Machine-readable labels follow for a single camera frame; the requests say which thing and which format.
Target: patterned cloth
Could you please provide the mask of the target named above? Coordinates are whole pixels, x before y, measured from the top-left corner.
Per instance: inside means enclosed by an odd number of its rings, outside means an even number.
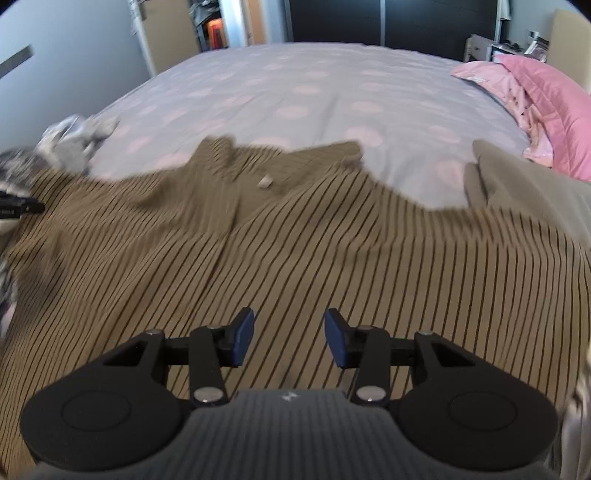
[[[258,317],[244,388],[342,388],[327,307],[397,337],[433,330],[560,407],[589,344],[591,265],[562,231],[508,210],[421,208],[356,168],[354,143],[281,153],[206,140],[178,170],[102,183],[48,171],[7,253],[22,301],[0,357],[0,460],[33,462],[26,400],[149,328],[187,335]],[[260,188],[264,177],[271,179]],[[395,396],[410,388],[394,368]],[[169,387],[188,395],[185,368]]]

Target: wardrobe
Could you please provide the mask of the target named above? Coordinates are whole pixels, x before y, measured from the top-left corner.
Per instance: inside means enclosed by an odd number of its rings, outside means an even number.
[[[462,60],[466,40],[496,40],[499,0],[285,0],[291,41],[382,45]]]

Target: pink pillowcase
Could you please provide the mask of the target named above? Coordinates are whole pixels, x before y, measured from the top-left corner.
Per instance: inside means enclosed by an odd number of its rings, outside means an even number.
[[[513,115],[519,127],[531,140],[523,156],[545,167],[553,164],[554,151],[546,136],[541,115],[525,89],[503,65],[488,61],[471,61],[452,70],[454,77],[470,80],[497,97]]]
[[[591,97],[564,73],[526,57],[505,55],[502,64],[536,105],[554,148],[552,168],[591,181]]]

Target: wall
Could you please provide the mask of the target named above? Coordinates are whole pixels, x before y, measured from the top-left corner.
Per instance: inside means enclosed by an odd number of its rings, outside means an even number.
[[[282,43],[287,38],[285,33],[284,0],[260,0],[265,23],[267,43]]]
[[[525,47],[528,44],[528,33],[537,30],[549,40],[552,33],[552,20],[556,9],[578,10],[567,0],[511,0],[511,25],[509,39]]]
[[[0,151],[149,78],[126,0],[19,0],[0,17],[0,61],[29,44],[33,57],[0,79]]]

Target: bedsheet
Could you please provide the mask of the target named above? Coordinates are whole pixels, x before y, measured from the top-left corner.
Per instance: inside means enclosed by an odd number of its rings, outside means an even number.
[[[277,44],[203,53],[99,116],[121,123],[91,174],[121,179],[184,164],[208,135],[286,149],[358,140],[377,180],[428,207],[466,206],[463,168],[484,138],[521,155],[527,135],[458,62],[356,44]]]

